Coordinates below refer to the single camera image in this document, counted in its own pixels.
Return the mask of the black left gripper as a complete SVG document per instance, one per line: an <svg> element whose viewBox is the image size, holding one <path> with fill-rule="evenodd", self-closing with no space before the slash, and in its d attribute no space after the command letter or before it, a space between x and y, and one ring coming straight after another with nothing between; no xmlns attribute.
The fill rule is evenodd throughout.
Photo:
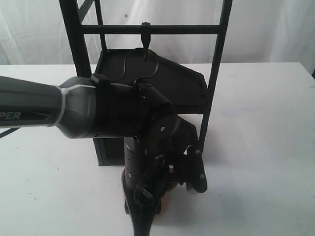
<svg viewBox="0 0 315 236"><path fill-rule="evenodd" d="M207 179L195 125L183 118L162 123L146 136L125 138L123 190L133 235L149 236L162 198L173 184L204 193Z"/></svg>

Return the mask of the grey and black left arm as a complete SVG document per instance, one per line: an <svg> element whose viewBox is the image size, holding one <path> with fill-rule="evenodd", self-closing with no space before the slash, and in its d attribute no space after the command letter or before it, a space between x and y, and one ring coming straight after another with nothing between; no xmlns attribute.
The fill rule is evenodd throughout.
<svg viewBox="0 0 315 236"><path fill-rule="evenodd" d="M0 125L55 126L66 137L124 138L122 186L125 211L136 236L150 234L162 198L172 186L207 190L194 125L152 85L112 83L102 75L73 77L59 86L9 77L0 79Z"/></svg>

